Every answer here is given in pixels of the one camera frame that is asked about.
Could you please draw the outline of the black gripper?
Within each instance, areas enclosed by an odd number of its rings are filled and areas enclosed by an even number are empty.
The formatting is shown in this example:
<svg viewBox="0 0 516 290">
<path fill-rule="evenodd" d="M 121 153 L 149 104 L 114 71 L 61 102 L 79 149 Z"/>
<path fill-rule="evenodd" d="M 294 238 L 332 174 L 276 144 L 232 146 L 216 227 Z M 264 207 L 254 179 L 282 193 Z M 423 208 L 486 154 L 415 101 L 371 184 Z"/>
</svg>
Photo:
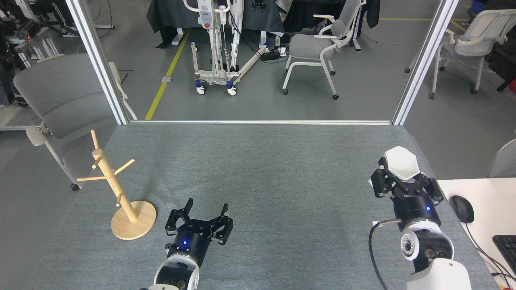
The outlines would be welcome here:
<svg viewBox="0 0 516 290">
<path fill-rule="evenodd" d="M 204 222 L 200 226 L 200 232 L 197 232 L 189 217 L 193 204 L 193 199 L 189 198 L 182 209 L 173 209 L 170 212 L 165 231 L 168 236 L 175 235 L 175 239 L 172 243 L 166 244 L 166 256 L 168 258 L 172 255 L 190 256 L 197 266 L 201 267 L 211 238 L 218 239 L 219 245 L 225 245 L 233 229 L 233 220 L 226 215 L 228 204 L 225 203 L 221 214 Z M 176 222 L 179 219 L 183 219 L 184 224 L 178 229 Z"/>
<path fill-rule="evenodd" d="M 408 225 L 426 220 L 441 225 L 435 205 L 440 204 L 444 197 L 435 178 L 428 178 L 424 173 L 417 174 L 413 177 L 416 195 L 402 198 L 401 180 L 389 171 L 386 158 L 380 158 L 378 165 L 370 177 L 375 196 L 382 198 L 385 194 L 392 193 L 395 217 L 401 220 L 401 232 Z"/>
</svg>

